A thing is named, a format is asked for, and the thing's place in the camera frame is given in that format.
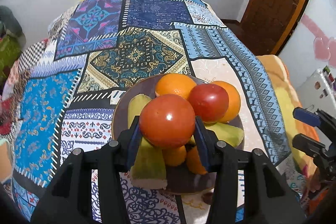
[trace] pink stripe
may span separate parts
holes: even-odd
[[[306,14],[303,14],[301,18],[301,23],[305,25],[315,37],[322,37],[322,41],[324,45],[326,46],[328,45],[329,38],[318,27],[318,25],[315,22],[313,22],[313,20],[309,16],[307,16]]]

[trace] black and white checkered fabric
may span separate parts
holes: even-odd
[[[42,57],[45,48],[45,42],[41,41],[31,45],[28,49],[26,49],[19,58],[19,73],[34,68],[36,63]]]

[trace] red tomato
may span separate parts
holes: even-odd
[[[178,148],[185,145],[194,133],[195,112],[181,96],[161,95],[143,108],[139,127],[152,145],[162,149]]]
[[[229,105],[229,95],[221,86],[202,84],[191,90],[188,101],[203,122],[213,123],[225,115]]]

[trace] plate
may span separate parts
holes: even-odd
[[[145,94],[154,99],[156,83],[164,75],[165,74],[160,74],[148,77],[136,83],[122,95],[113,113],[113,119],[112,119],[113,139],[116,140],[119,137],[120,133],[123,130],[127,129],[127,113],[128,113],[128,104],[130,100],[138,94]],[[206,83],[199,78],[193,76],[189,77],[193,79],[195,83],[198,85]],[[229,122],[229,125],[243,129],[243,125],[239,116],[237,116],[231,122]],[[237,146],[237,148],[243,149],[243,147],[244,147],[244,138],[242,142]],[[194,194],[202,192],[204,190],[212,189],[215,186],[216,173],[195,175],[188,170],[185,163],[177,167],[166,166],[166,170],[167,170],[167,183],[168,183],[166,191],[169,193]]]

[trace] patterned blanket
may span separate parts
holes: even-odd
[[[261,148],[300,192],[302,185],[297,182],[302,175],[295,171],[268,73],[208,4],[201,0],[84,0],[49,29],[47,46],[38,43],[29,48],[13,72],[28,72],[26,82],[17,76],[4,91],[6,98],[13,96],[18,102],[10,138],[3,138],[14,157],[13,198],[28,220],[74,148],[99,149],[112,139],[111,120],[122,94],[160,73],[234,85],[242,98],[244,150]],[[20,94],[16,85],[24,86],[24,92]],[[128,174],[121,174],[121,184],[132,224],[205,223],[209,206],[200,194],[181,198],[136,188]],[[101,221],[96,170],[91,190],[93,218]],[[237,220],[242,218],[243,204],[241,171]]]

